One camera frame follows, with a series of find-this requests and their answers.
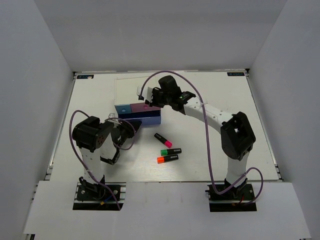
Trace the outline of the pink drawer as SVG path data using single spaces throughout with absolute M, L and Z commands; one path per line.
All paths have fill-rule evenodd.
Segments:
M 132 113 L 142 113 L 142 112 L 151 112 L 151 111 L 159 111 L 161 108 L 156 106 L 149 106 L 144 102 L 140 103 L 131 103 L 131 112 Z

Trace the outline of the pink highlighter marker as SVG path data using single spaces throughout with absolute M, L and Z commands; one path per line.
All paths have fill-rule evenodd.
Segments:
M 171 148 L 172 147 L 172 143 L 167 140 L 165 137 L 163 137 L 162 135 L 160 135 L 159 133 L 155 133 L 154 137 L 159 140 L 162 144 L 164 144 L 167 148 Z

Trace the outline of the green highlighter marker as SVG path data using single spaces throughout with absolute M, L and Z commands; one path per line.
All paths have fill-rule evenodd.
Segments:
M 160 151 L 160 155 L 162 157 L 164 156 L 170 156 L 170 155 L 178 155 L 182 153 L 181 148 L 172 148 L 172 149 L 163 149 Z

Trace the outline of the orange highlighter marker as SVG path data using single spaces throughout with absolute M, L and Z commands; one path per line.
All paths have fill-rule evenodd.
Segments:
M 179 159 L 179 156 L 177 154 L 161 156 L 161 157 L 157 158 L 157 163 L 158 164 L 163 164 L 163 163 L 175 161 L 175 160 L 178 160 L 178 159 Z

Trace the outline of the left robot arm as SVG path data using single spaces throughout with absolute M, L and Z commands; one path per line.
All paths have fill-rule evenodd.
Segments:
M 114 165 L 121 151 L 130 150 L 131 145 L 123 145 L 128 139 L 134 139 L 141 125 L 140 120 L 101 122 L 98 117 L 89 116 L 73 128 L 71 140 L 75 141 L 85 165 L 84 176 L 79 181 L 94 199 L 99 200 L 106 193 L 102 163 Z

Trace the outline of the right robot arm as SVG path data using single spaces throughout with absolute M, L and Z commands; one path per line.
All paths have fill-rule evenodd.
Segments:
M 256 142 L 256 137 L 243 112 L 229 113 L 205 103 L 198 90 L 182 91 L 171 75 L 162 77 L 158 87 L 145 84 L 137 90 L 139 100 L 148 106 L 163 108 L 170 106 L 174 111 L 200 120 L 205 125 L 206 146 L 210 146 L 209 128 L 220 134 L 221 148 L 227 156 L 227 174 L 224 189 L 213 190 L 217 195 L 225 195 L 236 200 L 244 193 L 247 184 L 248 157 Z

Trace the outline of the cream drawer cabinet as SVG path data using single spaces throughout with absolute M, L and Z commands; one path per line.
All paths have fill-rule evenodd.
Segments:
M 139 100 L 138 94 L 147 78 L 147 76 L 116 78 L 114 81 L 115 105 L 142 103 L 143 101 Z

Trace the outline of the left table label sticker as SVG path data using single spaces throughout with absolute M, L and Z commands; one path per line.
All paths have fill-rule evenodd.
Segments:
M 94 75 L 93 74 L 83 74 L 83 75 L 77 75 L 77 79 L 93 79 Z

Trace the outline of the table label sticker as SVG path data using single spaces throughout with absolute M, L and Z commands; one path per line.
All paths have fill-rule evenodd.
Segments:
M 77 75 L 77 79 L 93 79 L 94 75 L 93 74 L 83 74 L 83 75 Z
M 245 76 L 244 72 L 227 72 L 229 77 L 242 77 Z

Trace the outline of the right table label sticker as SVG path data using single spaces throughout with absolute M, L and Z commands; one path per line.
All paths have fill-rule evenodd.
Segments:
M 242 77 L 245 76 L 244 72 L 227 72 L 229 77 Z

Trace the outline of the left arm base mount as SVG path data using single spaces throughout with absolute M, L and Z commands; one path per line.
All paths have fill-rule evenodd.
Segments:
M 126 184 L 114 183 L 108 187 L 113 191 L 119 207 L 112 194 L 106 189 L 96 193 L 77 183 L 72 209 L 74 211 L 119 211 L 125 202 Z

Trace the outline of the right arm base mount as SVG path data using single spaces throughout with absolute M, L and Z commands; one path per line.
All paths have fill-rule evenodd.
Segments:
M 209 210 L 211 213 L 257 211 L 252 184 L 246 184 L 237 196 L 229 192 L 219 195 L 214 191 L 211 184 L 208 185 L 208 189 L 205 190 L 205 192 L 208 196 Z

